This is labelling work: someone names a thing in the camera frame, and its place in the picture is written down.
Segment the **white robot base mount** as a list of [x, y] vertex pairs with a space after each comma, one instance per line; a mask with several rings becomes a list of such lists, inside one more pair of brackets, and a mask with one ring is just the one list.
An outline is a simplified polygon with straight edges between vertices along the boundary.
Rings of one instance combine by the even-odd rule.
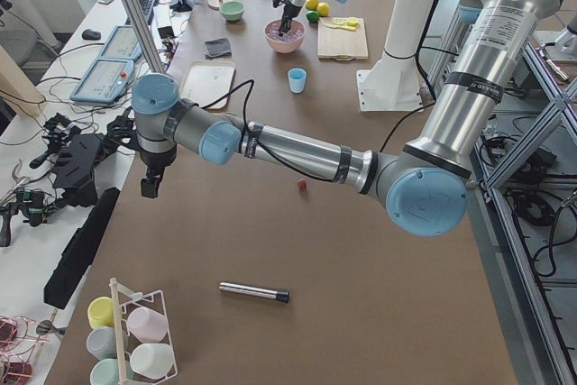
[[417, 50], [434, 0], [395, 0], [384, 49], [372, 69], [357, 72], [360, 108], [411, 111], [422, 106]]

